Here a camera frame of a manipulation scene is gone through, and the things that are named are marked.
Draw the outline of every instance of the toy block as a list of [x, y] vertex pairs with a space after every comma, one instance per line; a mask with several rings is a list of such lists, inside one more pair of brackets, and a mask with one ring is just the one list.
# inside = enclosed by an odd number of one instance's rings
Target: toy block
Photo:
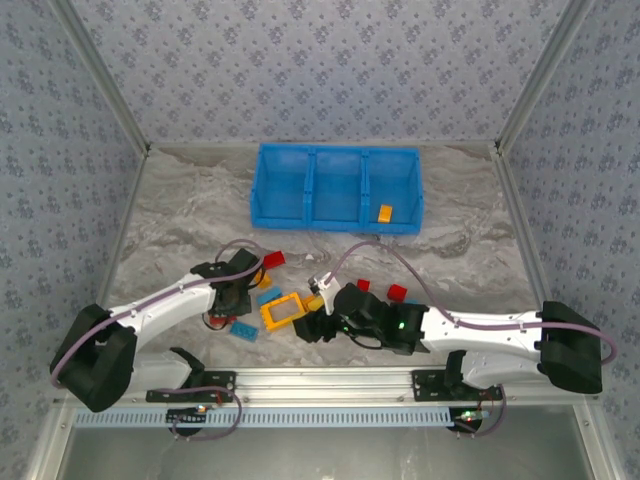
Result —
[[253, 283], [258, 282], [258, 287], [265, 289], [271, 286], [273, 281], [267, 272], [258, 272], [255, 277], [253, 277]]
[[213, 328], [222, 328], [222, 326], [226, 323], [227, 325], [232, 325], [233, 322], [236, 321], [238, 317], [220, 317], [217, 315], [209, 315], [209, 325]]
[[358, 279], [358, 288], [363, 292], [368, 292], [370, 286], [371, 282], [369, 280], [363, 280], [362, 278]]
[[270, 332], [285, 327], [306, 314], [302, 300], [296, 292], [260, 307], [260, 315]]
[[392, 302], [402, 303], [407, 296], [407, 289], [395, 283], [389, 287], [387, 298]]
[[249, 342], [255, 342], [258, 338], [258, 329], [242, 322], [234, 322], [229, 333]]
[[284, 255], [280, 250], [270, 253], [269, 255], [265, 255], [264, 259], [262, 260], [262, 264], [267, 270], [279, 267], [280, 265], [284, 265], [285, 263], [287, 262], [285, 261]]
[[393, 207], [389, 205], [381, 205], [380, 213], [378, 214], [378, 223], [390, 223], [392, 212], [393, 212]]
[[256, 302], [258, 302], [258, 306], [261, 307], [269, 302], [273, 302], [276, 298], [280, 298], [281, 296], [282, 290], [280, 290], [280, 287], [273, 287], [264, 292], [262, 295], [258, 295], [258, 297], [256, 298]]
[[315, 312], [320, 310], [322, 307], [324, 307], [324, 298], [322, 297], [316, 297], [314, 298], [311, 302], [309, 302], [309, 304], [307, 305], [307, 309], [310, 312]]

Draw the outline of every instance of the red toy piece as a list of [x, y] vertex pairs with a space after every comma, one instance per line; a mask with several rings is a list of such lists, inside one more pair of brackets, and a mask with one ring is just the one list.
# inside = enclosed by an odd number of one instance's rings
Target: red toy piece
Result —
[[395, 283], [389, 287], [389, 291], [387, 292], [387, 298], [396, 303], [404, 302], [406, 296], [407, 289]]
[[215, 317], [213, 315], [209, 315], [209, 325], [213, 328], [223, 329], [227, 325], [231, 325], [236, 321], [236, 317]]
[[358, 279], [358, 288], [363, 292], [368, 292], [370, 285], [371, 285], [371, 282], [369, 280], [363, 280], [362, 278]]
[[269, 255], [265, 255], [264, 260], [262, 261], [264, 268], [266, 268], [267, 270], [279, 267], [280, 265], [284, 265], [285, 263], [287, 262], [285, 262], [284, 255], [280, 250], [270, 253]]

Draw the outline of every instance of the blue plastic bin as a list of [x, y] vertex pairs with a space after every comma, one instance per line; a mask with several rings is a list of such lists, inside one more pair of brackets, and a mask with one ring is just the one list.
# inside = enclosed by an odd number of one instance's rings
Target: blue plastic bin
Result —
[[[418, 233], [424, 197], [416, 148], [263, 144], [251, 190], [254, 227]], [[391, 223], [378, 223], [391, 205]]]

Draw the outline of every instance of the patterned wallpaper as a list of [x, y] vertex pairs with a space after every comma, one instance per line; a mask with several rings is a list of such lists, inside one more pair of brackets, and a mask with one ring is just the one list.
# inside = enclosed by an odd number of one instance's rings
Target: patterned wallpaper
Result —
[[0, 478], [13, 480], [138, 161], [47, 3], [3, 0], [0, 18]]
[[509, 154], [553, 296], [615, 334], [604, 408], [640, 479], [640, 4], [595, 4]]
[[567, 0], [73, 0], [151, 142], [493, 139]]

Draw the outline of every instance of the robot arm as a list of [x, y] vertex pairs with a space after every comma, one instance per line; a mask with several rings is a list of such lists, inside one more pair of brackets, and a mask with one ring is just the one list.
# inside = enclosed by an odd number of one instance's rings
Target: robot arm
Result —
[[[562, 303], [545, 302], [542, 311], [511, 315], [448, 312], [454, 323], [436, 308], [388, 305], [351, 283], [336, 289], [335, 280], [327, 285], [324, 278], [315, 286], [331, 315], [321, 310], [294, 321], [297, 335], [307, 342], [328, 341], [342, 332], [352, 340], [374, 338], [379, 348], [400, 355], [448, 353], [448, 377], [478, 389], [510, 381], [550, 381], [576, 393], [602, 391], [599, 338], [575, 330], [524, 328], [542, 321], [598, 330]], [[461, 326], [465, 324], [513, 329], [487, 331]]]
[[[172, 349], [161, 359], [136, 353], [186, 318], [224, 313], [246, 304], [259, 262], [240, 249], [229, 263], [200, 264], [174, 285], [137, 302], [111, 310], [98, 305], [84, 308], [51, 363], [53, 376], [58, 372], [60, 384], [95, 412], [109, 408], [125, 392], [184, 386], [194, 363], [204, 368], [197, 359], [181, 349]], [[548, 377], [554, 385], [574, 392], [602, 390], [600, 341], [591, 335], [567, 330], [550, 333], [544, 328], [479, 331], [458, 327], [425, 305], [388, 305], [353, 284], [340, 288], [335, 279], [328, 284], [314, 280], [311, 289], [323, 297], [325, 308], [294, 321], [296, 334], [307, 342], [328, 341], [342, 332], [351, 339], [375, 338], [380, 348], [401, 355], [449, 353], [450, 378], [480, 389]], [[450, 313], [475, 325], [518, 325], [542, 318], [596, 328], [556, 302], [546, 302], [542, 312], [517, 315]], [[101, 324], [105, 327], [85, 338]]]
[[245, 304], [259, 264], [240, 249], [228, 263], [197, 265], [174, 285], [129, 305], [83, 308], [51, 362], [52, 376], [94, 412], [127, 391], [182, 386], [197, 362], [187, 352], [172, 349], [162, 358], [136, 353], [186, 318]]

